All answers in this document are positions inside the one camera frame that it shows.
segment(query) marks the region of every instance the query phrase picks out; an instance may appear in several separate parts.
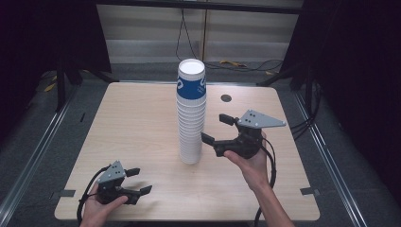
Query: wooden table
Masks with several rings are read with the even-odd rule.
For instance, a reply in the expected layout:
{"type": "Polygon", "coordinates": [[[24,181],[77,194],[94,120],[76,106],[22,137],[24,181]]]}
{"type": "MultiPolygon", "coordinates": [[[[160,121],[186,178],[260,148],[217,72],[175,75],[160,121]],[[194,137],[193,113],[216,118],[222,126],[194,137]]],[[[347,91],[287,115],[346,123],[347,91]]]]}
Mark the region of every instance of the wooden table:
{"type": "MultiPolygon", "coordinates": [[[[56,218],[75,219],[88,182],[102,167],[120,160],[126,169],[141,168],[139,175],[126,178],[123,187],[153,188],[136,205],[118,208],[110,219],[253,220],[258,203],[237,166],[216,157],[205,144],[197,164],[181,161],[175,96],[175,84],[110,84],[65,186],[76,190],[75,196],[60,199],[56,218]]],[[[237,137],[236,127],[219,122],[219,114],[241,117],[253,109],[287,122],[272,88],[207,85],[206,108],[204,132],[217,140],[237,137]],[[222,95],[232,101],[222,101],[222,95]]],[[[291,219],[318,219],[314,197],[300,191],[310,185],[289,127],[263,131],[276,152],[278,199],[291,219]]]]}

